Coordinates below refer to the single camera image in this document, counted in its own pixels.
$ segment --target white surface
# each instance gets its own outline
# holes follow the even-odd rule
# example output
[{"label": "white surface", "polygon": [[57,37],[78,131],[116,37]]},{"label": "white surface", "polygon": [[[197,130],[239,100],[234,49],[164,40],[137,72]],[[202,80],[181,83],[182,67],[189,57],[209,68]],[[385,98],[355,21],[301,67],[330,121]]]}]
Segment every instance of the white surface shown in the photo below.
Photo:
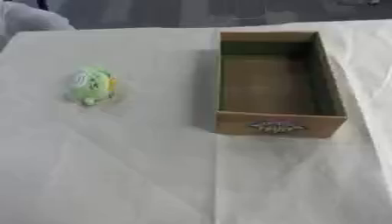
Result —
[{"label": "white surface", "polygon": [[[0,56],[0,221],[390,223],[392,130],[378,124],[390,123],[391,28],[377,21],[229,29],[322,31],[350,115],[329,140],[209,132],[217,29],[18,35]],[[86,65],[118,76],[117,101],[63,101],[65,79]]]}]

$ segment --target printed logo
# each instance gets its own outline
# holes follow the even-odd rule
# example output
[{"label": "printed logo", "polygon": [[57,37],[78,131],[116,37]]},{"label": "printed logo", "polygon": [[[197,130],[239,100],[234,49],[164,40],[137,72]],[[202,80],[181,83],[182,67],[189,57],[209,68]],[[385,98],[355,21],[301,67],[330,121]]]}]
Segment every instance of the printed logo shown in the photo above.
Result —
[{"label": "printed logo", "polygon": [[285,134],[296,130],[305,130],[304,126],[292,122],[252,122],[249,127],[267,134]]},{"label": "printed logo", "polygon": [[86,76],[85,73],[77,73],[74,77],[73,77],[73,86],[76,88],[81,88],[84,85],[86,85],[86,83],[88,82],[88,77]]}]

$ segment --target cardboard box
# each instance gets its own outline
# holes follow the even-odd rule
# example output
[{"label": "cardboard box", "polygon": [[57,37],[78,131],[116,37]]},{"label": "cardboard box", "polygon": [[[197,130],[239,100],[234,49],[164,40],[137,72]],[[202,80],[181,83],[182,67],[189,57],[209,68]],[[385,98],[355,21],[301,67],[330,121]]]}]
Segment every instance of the cardboard box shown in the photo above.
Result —
[{"label": "cardboard box", "polygon": [[347,119],[316,32],[223,32],[216,131],[330,137]]}]

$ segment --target stuffed animal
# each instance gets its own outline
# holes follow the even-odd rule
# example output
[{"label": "stuffed animal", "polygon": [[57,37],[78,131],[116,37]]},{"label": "stuffed animal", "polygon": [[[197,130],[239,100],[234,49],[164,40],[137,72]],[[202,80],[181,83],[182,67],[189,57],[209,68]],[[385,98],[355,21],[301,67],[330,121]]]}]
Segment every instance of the stuffed animal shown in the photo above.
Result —
[{"label": "stuffed animal", "polygon": [[112,98],[116,79],[99,67],[85,67],[77,72],[70,87],[70,98],[87,106]]}]

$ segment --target gray floor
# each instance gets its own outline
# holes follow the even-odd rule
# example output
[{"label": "gray floor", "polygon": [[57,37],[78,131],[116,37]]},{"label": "gray floor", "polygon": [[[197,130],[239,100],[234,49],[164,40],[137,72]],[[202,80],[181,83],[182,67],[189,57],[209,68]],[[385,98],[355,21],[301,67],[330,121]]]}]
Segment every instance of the gray floor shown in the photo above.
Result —
[{"label": "gray floor", "polygon": [[[35,6],[35,0],[18,0]],[[392,18],[392,0],[47,0],[79,29],[210,27]]]}]

